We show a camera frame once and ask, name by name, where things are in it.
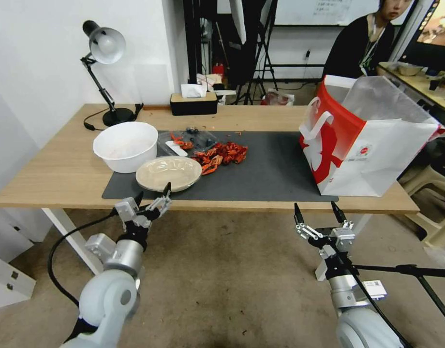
bowl on table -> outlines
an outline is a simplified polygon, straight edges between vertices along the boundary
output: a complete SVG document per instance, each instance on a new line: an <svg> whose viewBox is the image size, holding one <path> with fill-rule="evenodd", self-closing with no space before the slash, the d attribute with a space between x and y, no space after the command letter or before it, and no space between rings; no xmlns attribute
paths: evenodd
<svg viewBox="0 0 445 348"><path fill-rule="evenodd" d="M398 62L398 72L403 76L415 76L422 68L410 63Z"/></svg>
<svg viewBox="0 0 445 348"><path fill-rule="evenodd" d="M156 157L158 131L145 122L124 122L102 131L93 152L118 173L133 173Z"/></svg>
<svg viewBox="0 0 445 348"><path fill-rule="evenodd" d="M135 179L141 187L157 192L171 182L171 190L179 192L197 182L201 174L202 166L191 158L163 156L144 163L135 173Z"/></svg>

white bag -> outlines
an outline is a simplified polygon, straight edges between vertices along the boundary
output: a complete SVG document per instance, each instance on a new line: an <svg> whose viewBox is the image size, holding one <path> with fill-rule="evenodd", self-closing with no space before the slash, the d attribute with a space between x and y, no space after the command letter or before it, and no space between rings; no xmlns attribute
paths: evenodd
<svg viewBox="0 0 445 348"><path fill-rule="evenodd" d="M323 195L382 196L445 131L382 76L327 75L307 117L300 144Z"/></svg>

beige plate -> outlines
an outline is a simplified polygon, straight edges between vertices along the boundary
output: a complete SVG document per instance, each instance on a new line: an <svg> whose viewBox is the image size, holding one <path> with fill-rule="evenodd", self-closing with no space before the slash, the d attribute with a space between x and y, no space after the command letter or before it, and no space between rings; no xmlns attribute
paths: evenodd
<svg viewBox="0 0 445 348"><path fill-rule="evenodd" d="M135 173L135 179L143 188L158 192L171 181L171 190L178 192L192 186L201 174L202 166L193 159L163 156L143 164Z"/></svg>

black desk mat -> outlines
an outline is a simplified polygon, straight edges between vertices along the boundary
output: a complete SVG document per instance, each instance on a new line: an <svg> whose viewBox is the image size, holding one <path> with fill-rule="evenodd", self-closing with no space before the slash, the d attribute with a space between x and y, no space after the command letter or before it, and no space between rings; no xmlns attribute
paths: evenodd
<svg viewBox="0 0 445 348"><path fill-rule="evenodd" d="M321 196L308 162L298 144L298 132L213 131L221 142L248 146L241 164L231 163L204 175L187 190L172 194L177 200L330 202L336 196ZM158 147L158 156L165 156ZM135 197L144 191L144 199L159 193L142 189L135 173L113 173L102 198Z"/></svg>

lanyard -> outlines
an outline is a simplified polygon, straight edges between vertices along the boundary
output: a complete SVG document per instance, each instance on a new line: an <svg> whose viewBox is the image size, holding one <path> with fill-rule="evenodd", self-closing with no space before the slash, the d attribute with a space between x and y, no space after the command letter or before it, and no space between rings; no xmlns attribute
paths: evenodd
<svg viewBox="0 0 445 348"><path fill-rule="evenodd" d="M374 42L374 44L368 49L368 45L370 44L370 42L366 45L366 54L363 57L363 59L360 61L359 63L359 67L361 69L361 71L363 72L363 74L365 76L368 76L368 72L366 71L366 69L364 68L363 64L368 61L368 59L370 58L371 54L373 53L373 51L375 50L375 48L377 47L377 44L379 43L380 38L382 37L384 31L386 30L386 27L384 27L384 29L382 29L381 33L379 34L379 37L377 38L377 40ZM376 32L376 17L375 15L372 16L372 33L368 33L368 37L369 39L371 38L371 36Z"/></svg>

